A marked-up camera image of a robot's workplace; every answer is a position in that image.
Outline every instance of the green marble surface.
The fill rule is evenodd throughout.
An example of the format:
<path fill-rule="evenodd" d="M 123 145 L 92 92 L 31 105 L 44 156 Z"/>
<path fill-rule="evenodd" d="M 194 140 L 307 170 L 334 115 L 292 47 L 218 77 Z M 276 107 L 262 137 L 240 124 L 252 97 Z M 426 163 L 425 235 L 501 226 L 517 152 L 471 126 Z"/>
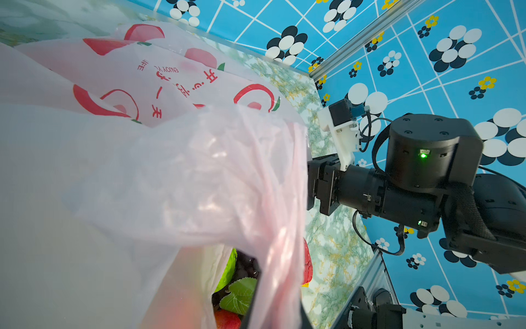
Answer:
<path fill-rule="evenodd" d="M 322 109 L 322 105 L 310 77 L 200 38 L 249 67 L 279 89 L 308 125 L 313 157 L 336 152 L 330 134 L 319 128 L 316 114 Z M 318 209 L 319 200 L 316 200 L 314 208 L 306 214 L 305 240 L 312 258 L 313 278 L 308 287 L 301 288 L 301 292 L 302 303 L 312 325 L 317 329 L 326 329 L 331 327 L 344 307 L 371 261 L 373 252 L 352 229 L 354 210 L 341 206 L 327 217 L 320 214 Z M 367 236 L 360 217 L 357 226 L 360 233 Z"/>
<path fill-rule="evenodd" d="M 0 42 L 14 46 L 64 37 L 105 36 L 118 24 L 148 20 L 171 21 L 123 0 L 6 0 L 0 4 Z M 319 129 L 316 113 L 322 106 L 310 77 L 200 38 L 279 89 L 308 125 L 313 157 L 336 152 L 330 135 Z M 338 316 L 373 253 L 353 232 L 349 208 L 340 207 L 330 217 L 317 209 L 319 202 L 306 212 L 305 239 L 312 258 L 313 279 L 309 287 L 301 289 L 311 323 L 325 329 Z M 365 234 L 361 220 L 358 226 Z"/>

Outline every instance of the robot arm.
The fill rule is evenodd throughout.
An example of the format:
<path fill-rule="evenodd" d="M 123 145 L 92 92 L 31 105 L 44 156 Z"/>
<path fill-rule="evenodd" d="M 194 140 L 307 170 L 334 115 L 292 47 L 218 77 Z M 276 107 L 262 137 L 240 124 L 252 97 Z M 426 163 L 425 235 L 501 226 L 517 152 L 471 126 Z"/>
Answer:
<path fill-rule="evenodd" d="M 526 271 L 526 189 L 502 175 L 477 174 L 482 140 L 464 119 L 407 114 L 378 134 L 372 149 L 375 168 L 354 166 L 359 149 L 356 117 L 366 108 L 343 99 L 321 111 L 337 154 L 308 163 L 308 209 L 320 199 L 330 215 L 340 204 L 418 230 L 425 238 L 442 218 L 449 249 L 469 254 L 497 272 Z M 386 169 L 376 152 L 388 142 Z"/>

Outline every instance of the pink plastic bag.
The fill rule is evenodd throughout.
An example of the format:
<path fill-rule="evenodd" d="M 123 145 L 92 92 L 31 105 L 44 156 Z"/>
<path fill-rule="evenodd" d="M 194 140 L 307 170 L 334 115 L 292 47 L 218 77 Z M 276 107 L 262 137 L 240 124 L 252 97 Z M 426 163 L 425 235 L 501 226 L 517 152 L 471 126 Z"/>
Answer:
<path fill-rule="evenodd" d="M 149 38 L 137 34 L 144 28 Z M 298 327 L 307 178 L 301 118 L 274 87 L 236 75 L 250 73 L 233 61 L 207 66 L 215 55 L 177 27 L 127 31 L 125 40 L 0 45 L 0 104 L 152 127 L 118 144 L 93 173 L 64 178 L 70 188 L 57 195 L 129 255 L 140 275 L 133 326 L 215 328 L 210 297 L 227 245 L 257 257 L 262 269 L 250 328 Z M 185 56 L 156 45 L 170 35 L 191 40 Z M 75 140 L 60 111 L 39 111 Z M 115 264 L 105 266 L 111 273 Z"/>

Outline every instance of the artificial strawberry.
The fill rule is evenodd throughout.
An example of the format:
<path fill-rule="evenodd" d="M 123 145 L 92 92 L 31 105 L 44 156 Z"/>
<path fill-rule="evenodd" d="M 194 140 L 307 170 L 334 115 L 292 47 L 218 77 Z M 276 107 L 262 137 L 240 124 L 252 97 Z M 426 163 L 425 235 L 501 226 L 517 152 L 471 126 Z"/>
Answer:
<path fill-rule="evenodd" d="M 220 310 L 214 312 L 214 316 L 217 329 L 239 329 L 241 327 L 241 320 L 236 313 Z"/>

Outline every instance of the yellow flower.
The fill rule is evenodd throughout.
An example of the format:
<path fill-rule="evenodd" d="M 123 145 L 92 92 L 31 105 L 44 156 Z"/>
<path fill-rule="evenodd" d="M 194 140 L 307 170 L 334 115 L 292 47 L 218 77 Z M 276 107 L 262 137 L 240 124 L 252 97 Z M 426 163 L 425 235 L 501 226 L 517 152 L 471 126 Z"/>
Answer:
<path fill-rule="evenodd" d="M 426 21 L 426 27 L 436 26 L 438 24 L 438 16 L 431 15 Z"/>
<path fill-rule="evenodd" d="M 309 66 L 309 73 L 312 72 L 312 71 L 314 71 L 314 69 L 315 69 L 316 67 L 318 67 L 318 66 L 320 66 L 320 64 L 318 64 L 318 63 L 314 63 L 314 64 L 312 64 L 312 66 Z"/>
<path fill-rule="evenodd" d="M 480 89 L 493 89 L 495 87 L 495 82 L 497 82 L 497 79 L 487 76 L 484 78 L 484 80 L 479 81 Z"/>
<path fill-rule="evenodd" d="M 399 0 L 385 0 L 385 4 L 382 6 L 382 10 L 391 9 L 398 1 Z"/>
<path fill-rule="evenodd" d="M 510 286 L 510 290 L 511 291 L 516 291 L 519 294 L 523 294 L 524 290 L 526 290 L 526 285 L 523 285 L 517 279 L 514 279 L 513 281 L 508 280 L 508 281 L 506 281 L 506 283 Z"/>

